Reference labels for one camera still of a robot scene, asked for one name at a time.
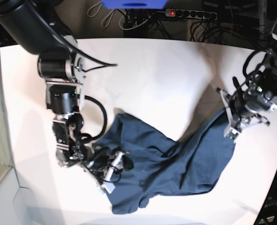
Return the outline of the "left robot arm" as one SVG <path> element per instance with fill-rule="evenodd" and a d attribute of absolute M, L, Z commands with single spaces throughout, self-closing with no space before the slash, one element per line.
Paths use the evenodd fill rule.
<path fill-rule="evenodd" d="M 272 38 L 277 42 L 277 20 L 271 30 Z M 248 124 L 252 118 L 259 123 L 269 125 L 267 118 L 261 112 L 272 112 L 277 109 L 277 43 L 264 50 L 265 55 L 253 71 L 247 72 L 251 59 L 259 53 L 253 51 L 246 59 L 242 73 L 245 77 L 246 90 L 242 90 L 236 77 L 233 84 L 236 91 L 229 98 L 227 116 L 229 124 L 237 127 L 240 123 Z"/>

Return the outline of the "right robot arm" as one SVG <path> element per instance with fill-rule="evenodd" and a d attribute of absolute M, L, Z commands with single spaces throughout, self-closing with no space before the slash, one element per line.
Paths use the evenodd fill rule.
<path fill-rule="evenodd" d="M 105 134 L 107 113 L 99 135 L 82 132 L 80 113 L 84 101 L 95 99 L 84 94 L 87 70 L 84 61 L 91 57 L 81 51 L 68 30 L 57 32 L 56 21 L 45 19 L 41 11 L 52 4 L 37 0 L 0 0 L 0 24 L 16 43 L 37 55 L 38 75 L 44 79 L 46 107 L 54 113 L 52 129 L 56 138 L 56 159 L 62 167 L 81 164 L 100 184 L 114 183 L 112 176 L 130 171 L 134 164 L 128 152 L 90 143 Z"/>

